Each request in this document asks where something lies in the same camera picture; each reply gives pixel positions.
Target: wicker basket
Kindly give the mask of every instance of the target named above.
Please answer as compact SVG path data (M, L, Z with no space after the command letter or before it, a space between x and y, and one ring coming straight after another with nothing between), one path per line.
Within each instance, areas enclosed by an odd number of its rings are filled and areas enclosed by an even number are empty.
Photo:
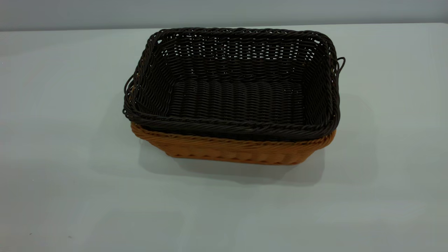
M339 123L343 66L332 41L315 31L161 30L125 86L123 112L169 134L321 139Z
M330 135L302 142L257 142L212 137L188 136L148 131L131 123L134 134L172 157L196 158L263 165L295 165L314 151L329 145Z

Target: basket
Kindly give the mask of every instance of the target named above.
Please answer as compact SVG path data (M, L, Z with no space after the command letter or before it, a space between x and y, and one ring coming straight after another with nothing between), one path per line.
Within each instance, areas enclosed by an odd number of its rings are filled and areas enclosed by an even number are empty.
M295 165L329 145L336 131L320 139L301 142L258 142L167 134L131 123L134 134L172 157L262 165Z
M315 31L161 30L126 83L123 113L169 134L320 139L339 123L337 60L332 41Z

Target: white table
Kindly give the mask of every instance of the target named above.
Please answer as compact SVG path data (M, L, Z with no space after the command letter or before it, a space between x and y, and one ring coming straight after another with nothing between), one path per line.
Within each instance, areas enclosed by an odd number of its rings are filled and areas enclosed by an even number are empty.
M157 29L0 33L0 251L448 251L448 25L274 28L347 58L336 138L293 167L133 135L123 87Z

